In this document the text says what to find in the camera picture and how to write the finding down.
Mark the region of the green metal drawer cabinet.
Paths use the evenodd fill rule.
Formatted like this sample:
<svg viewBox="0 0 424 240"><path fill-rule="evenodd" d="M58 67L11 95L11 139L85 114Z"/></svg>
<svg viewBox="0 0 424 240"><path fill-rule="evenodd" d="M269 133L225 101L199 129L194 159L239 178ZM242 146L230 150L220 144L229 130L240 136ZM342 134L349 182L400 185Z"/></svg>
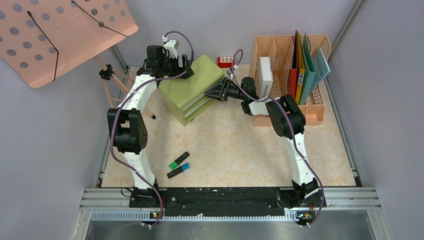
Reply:
<svg viewBox="0 0 424 240"><path fill-rule="evenodd" d="M205 91L224 78L223 70L205 54L193 61L191 69L191 77L166 80L158 87L167 109L183 126L216 102Z"/></svg>

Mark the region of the white paper booklet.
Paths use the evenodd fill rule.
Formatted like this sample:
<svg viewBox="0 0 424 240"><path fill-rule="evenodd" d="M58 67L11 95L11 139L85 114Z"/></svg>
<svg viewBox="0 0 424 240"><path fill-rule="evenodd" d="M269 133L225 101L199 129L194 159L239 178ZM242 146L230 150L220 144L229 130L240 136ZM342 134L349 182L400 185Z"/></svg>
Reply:
<svg viewBox="0 0 424 240"><path fill-rule="evenodd" d="M269 56L261 56L259 58L257 78L259 83L258 96L260 98L269 97L274 82L271 59Z"/></svg>

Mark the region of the yellow plastic clip folder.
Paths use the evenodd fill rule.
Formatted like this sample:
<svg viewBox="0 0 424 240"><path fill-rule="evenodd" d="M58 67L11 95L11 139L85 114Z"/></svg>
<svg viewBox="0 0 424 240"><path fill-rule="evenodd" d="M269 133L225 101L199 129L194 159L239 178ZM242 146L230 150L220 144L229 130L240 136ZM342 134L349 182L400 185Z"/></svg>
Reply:
<svg viewBox="0 0 424 240"><path fill-rule="evenodd" d="M303 60L303 47L302 41L300 38L300 33L296 31L296 47L297 47L297 86L295 92L295 102L300 104L304 75L305 75L305 65Z"/></svg>

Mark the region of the teal plastic folder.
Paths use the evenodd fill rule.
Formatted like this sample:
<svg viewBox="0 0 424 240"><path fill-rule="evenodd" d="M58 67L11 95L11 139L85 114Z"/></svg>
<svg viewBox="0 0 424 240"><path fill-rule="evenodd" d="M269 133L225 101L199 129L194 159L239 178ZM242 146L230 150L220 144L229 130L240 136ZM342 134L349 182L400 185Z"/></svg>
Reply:
<svg viewBox="0 0 424 240"><path fill-rule="evenodd" d="M316 75L315 66L312 60L311 51L310 51L310 39L305 34L303 37L303 42L301 45L301 54L304 65L304 77L302 82L302 90L299 103L305 105L308 95L312 89L312 83Z"/></svg>

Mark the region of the light blue hardcover book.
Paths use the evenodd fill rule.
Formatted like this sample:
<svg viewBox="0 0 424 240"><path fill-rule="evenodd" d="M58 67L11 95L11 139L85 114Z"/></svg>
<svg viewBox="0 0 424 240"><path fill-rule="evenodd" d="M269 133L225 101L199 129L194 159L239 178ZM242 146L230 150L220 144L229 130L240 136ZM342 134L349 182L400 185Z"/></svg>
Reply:
<svg viewBox="0 0 424 240"><path fill-rule="evenodd" d="M322 47L319 47L312 55L312 63L315 68L315 77L309 90L310 94L331 72L328 60Z"/></svg>

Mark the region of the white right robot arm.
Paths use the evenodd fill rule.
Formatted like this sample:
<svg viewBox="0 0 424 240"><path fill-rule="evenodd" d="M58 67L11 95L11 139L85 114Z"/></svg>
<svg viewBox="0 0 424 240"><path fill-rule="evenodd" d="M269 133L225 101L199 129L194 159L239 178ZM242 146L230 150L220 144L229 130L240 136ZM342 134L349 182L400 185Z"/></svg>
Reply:
<svg viewBox="0 0 424 240"><path fill-rule="evenodd" d="M306 118L290 94L260 98L252 77L243 78L241 83L224 77L204 94L221 102L228 98L241 100L245 114L268 116L275 133L286 143L292 167L293 190L282 194L279 202L285 208L311 207L313 204L323 207L322 182L311 168L305 146Z"/></svg>

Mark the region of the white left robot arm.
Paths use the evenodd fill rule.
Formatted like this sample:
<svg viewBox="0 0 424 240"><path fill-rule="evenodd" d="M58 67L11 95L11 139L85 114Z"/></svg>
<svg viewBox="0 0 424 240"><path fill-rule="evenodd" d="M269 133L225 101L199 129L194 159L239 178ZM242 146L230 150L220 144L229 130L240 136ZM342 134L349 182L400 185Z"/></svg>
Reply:
<svg viewBox="0 0 424 240"><path fill-rule="evenodd" d="M156 177L151 171L146 154L148 131L142 112L159 83L168 79L187 79L194 72L187 55L178 56L177 42L149 45L147 58L137 71L134 84L123 102L107 112L111 150L117 149L131 169L135 194L149 207L160 202L160 193L154 187Z"/></svg>

